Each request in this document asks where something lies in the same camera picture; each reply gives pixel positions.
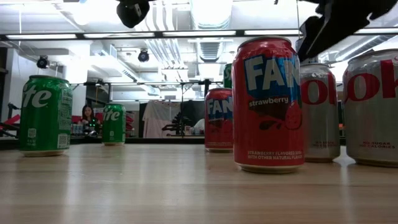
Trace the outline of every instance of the wooden table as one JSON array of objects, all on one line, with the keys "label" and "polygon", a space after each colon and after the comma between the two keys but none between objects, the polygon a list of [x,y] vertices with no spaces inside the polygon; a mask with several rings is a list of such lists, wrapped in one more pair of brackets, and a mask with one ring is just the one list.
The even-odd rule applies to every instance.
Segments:
[{"label": "wooden table", "polygon": [[296,174],[252,174],[202,145],[82,144],[42,158],[0,151],[0,222],[398,223],[398,169],[343,156]]}]

